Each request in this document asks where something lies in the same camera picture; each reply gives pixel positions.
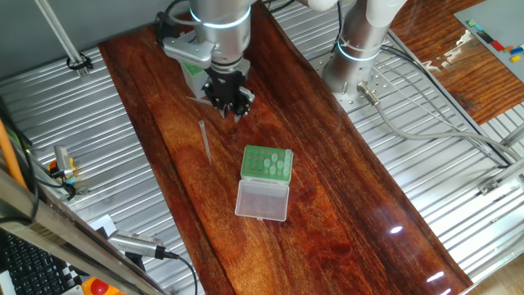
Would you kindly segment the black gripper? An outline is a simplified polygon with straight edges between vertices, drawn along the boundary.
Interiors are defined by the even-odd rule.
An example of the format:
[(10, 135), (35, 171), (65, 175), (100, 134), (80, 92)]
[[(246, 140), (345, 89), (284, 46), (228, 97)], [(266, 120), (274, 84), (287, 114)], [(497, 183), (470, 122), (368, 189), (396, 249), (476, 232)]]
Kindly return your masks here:
[(207, 98), (219, 110), (223, 119), (228, 117), (228, 105), (232, 103), (234, 121), (239, 122), (249, 113), (255, 100), (253, 92), (247, 88), (240, 88), (246, 85), (246, 75), (239, 70), (219, 73), (211, 67), (205, 69), (205, 72), (208, 80), (203, 86), (203, 91)]

